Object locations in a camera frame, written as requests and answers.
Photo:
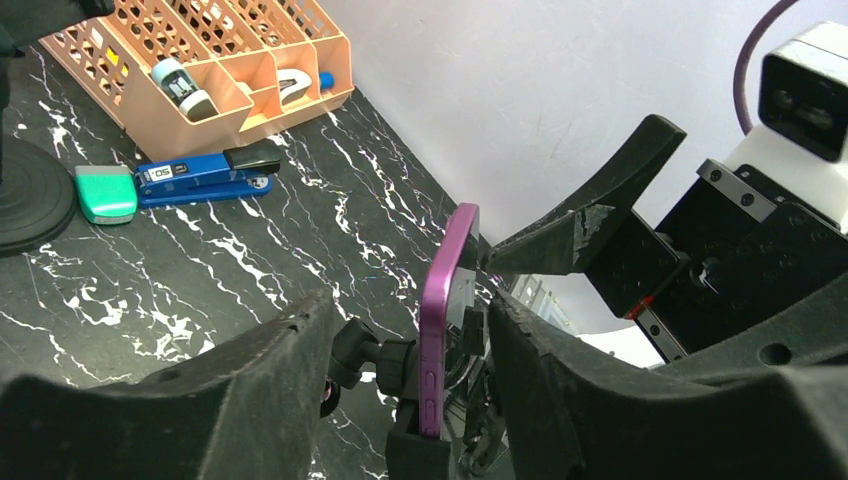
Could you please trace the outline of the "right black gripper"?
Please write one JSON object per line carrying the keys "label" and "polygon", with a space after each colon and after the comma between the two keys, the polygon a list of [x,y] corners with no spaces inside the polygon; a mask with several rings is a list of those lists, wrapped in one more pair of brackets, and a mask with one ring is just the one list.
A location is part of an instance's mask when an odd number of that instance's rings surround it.
{"label": "right black gripper", "polygon": [[631,212],[686,136],[646,116],[591,178],[491,247],[481,267],[566,276],[601,252],[588,280],[666,361],[748,330],[846,271],[847,238],[836,223],[750,165],[704,162],[657,227]]}

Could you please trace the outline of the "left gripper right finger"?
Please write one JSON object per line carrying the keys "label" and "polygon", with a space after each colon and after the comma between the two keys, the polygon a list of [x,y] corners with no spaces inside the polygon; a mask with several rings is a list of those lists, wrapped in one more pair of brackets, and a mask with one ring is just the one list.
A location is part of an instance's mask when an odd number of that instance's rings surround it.
{"label": "left gripper right finger", "polygon": [[662,369],[623,362],[507,294],[492,355],[519,479],[843,479],[847,281],[763,324],[792,358],[770,367],[746,332]]}

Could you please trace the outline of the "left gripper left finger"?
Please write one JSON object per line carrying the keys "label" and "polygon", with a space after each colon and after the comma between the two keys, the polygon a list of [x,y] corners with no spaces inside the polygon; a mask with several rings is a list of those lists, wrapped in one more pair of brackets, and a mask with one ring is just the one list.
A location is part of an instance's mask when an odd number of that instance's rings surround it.
{"label": "left gripper left finger", "polygon": [[304,479],[335,325],[326,290],[135,384],[1,377],[5,479]]}

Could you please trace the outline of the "black smartphone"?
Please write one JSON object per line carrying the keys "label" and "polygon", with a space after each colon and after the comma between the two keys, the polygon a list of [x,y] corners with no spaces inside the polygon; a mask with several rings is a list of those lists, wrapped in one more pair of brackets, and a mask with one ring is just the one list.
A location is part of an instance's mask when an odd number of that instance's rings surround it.
{"label": "black smartphone", "polygon": [[446,333],[461,323],[474,303],[479,239],[479,206],[460,204],[449,218],[433,256],[419,305],[418,431],[425,438],[441,435],[446,371]]}

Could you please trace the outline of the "black phone stand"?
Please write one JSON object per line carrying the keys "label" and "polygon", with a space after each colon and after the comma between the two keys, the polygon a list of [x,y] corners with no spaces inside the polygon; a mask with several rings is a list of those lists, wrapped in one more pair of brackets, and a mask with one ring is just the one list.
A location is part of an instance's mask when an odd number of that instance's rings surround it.
{"label": "black phone stand", "polygon": [[29,252],[58,237],[78,210],[70,172],[38,146],[2,137],[1,256]]}
{"label": "black phone stand", "polygon": [[[448,324],[446,333],[445,393],[485,352],[485,310],[474,303],[461,323]],[[357,317],[350,319],[332,342],[322,416],[339,403],[344,389],[353,389],[362,378],[362,367],[375,367],[379,390],[398,401],[394,424],[386,440],[386,466],[391,479],[452,479],[455,460],[452,445],[441,435],[425,438],[418,431],[419,335],[413,340],[379,341],[373,329]]]}

